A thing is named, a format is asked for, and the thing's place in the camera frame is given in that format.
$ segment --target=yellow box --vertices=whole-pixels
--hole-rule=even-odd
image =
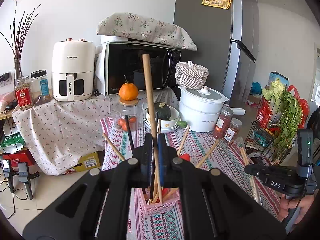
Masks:
[[[81,157],[79,159],[78,164],[73,168],[76,170],[76,172],[80,172],[80,171],[86,171],[86,170],[90,170],[92,168],[98,168],[98,167],[100,167],[98,153],[94,152]]]

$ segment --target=pink plastic basket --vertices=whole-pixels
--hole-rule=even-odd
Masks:
[[[155,204],[146,204],[146,201],[143,196],[142,189],[138,189],[139,194],[139,201],[141,206],[143,207],[143,214],[145,217],[154,215],[154,214],[160,214],[169,211],[174,207],[176,202],[180,199],[179,191],[177,190],[175,193],[170,196],[168,200],[166,200],[164,203],[155,203]]]

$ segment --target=wooden lid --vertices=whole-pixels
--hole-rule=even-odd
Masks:
[[[134,99],[130,101],[123,100],[122,98],[119,98],[119,103],[123,106],[136,106],[139,103],[139,99]]]

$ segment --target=black lid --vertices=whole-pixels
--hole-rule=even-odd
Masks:
[[[43,70],[38,70],[38,71],[32,72],[30,76],[31,76],[31,78],[37,78],[37,77],[41,77],[46,74],[47,74],[47,71],[45,69],[43,69]]]

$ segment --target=wire rack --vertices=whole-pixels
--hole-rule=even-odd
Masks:
[[[281,118],[281,104],[275,104],[275,100],[269,102],[262,98],[258,107],[258,114],[252,122],[251,129],[245,140],[246,151],[252,161],[260,165],[280,165],[290,153],[297,136],[293,138],[288,147],[281,147],[275,143],[279,131],[271,130],[277,127]]]

